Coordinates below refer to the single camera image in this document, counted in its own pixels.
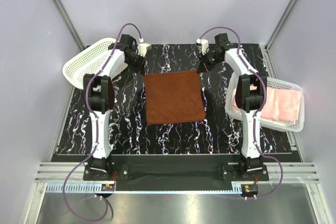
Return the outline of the brown towel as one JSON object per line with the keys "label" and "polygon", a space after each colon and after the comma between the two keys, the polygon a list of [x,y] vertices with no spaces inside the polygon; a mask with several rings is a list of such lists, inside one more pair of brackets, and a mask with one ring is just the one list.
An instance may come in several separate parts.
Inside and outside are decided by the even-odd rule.
{"label": "brown towel", "polygon": [[149,125],[198,122],[206,114],[197,71],[146,74],[146,121]]}

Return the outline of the pink towel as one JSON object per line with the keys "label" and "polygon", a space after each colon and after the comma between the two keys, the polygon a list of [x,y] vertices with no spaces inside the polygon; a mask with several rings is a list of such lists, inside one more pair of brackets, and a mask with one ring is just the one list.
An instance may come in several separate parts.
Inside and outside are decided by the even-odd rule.
{"label": "pink towel", "polygon": [[302,91],[267,87],[267,101],[261,118],[271,121],[296,121],[302,96]]}

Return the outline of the white towel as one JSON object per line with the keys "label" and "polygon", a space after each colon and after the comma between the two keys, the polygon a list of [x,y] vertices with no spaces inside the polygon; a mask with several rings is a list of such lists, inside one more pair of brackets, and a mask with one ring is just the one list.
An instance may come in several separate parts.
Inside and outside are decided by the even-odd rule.
{"label": "white towel", "polygon": [[[276,131],[292,131],[292,132],[300,132],[303,130],[304,127],[304,107],[305,102],[302,101],[300,103],[299,115],[298,119],[294,122],[285,122],[285,121],[271,121],[271,120],[264,120],[261,119],[260,126],[266,127],[268,129],[276,130]],[[241,112],[236,110],[232,107],[232,105],[225,105],[225,110],[228,116],[233,120],[243,121]]]}

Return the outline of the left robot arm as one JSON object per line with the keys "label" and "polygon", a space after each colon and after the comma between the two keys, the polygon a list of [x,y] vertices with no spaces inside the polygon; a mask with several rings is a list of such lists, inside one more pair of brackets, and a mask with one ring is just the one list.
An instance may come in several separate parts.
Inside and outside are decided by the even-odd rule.
{"label": "left robot arm", "polygon": [[109,144],[109,117],[115,99],[112,79],[121,72],[123,64],[144,74],[145,56],[150,49],[151,45],[143,38],[135,39],[122,34],[120,39],[109,45],[96,73],[86,73],[83,77],[85,103],[92,124],[92,148],[85,161],[87,168],[103,180],[113,175]]}

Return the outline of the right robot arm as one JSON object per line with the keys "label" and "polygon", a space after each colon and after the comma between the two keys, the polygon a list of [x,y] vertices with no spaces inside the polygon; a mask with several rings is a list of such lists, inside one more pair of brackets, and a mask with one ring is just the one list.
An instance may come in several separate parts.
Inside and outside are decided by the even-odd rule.
{"label": "right robot arm", "polygon": [[231,43],[226,33],[215,36],[215,49],[210,50],[206,39],[198,38],[197,72],[212,70],[216,64],[226,62],[238,78],[235,102],[243,119],[243,143],[238,164],[239,176],[250,180],[263,168],[260,150],[260,118],[267,99],[267,76],[258,74],[243,56],[240,44]]}

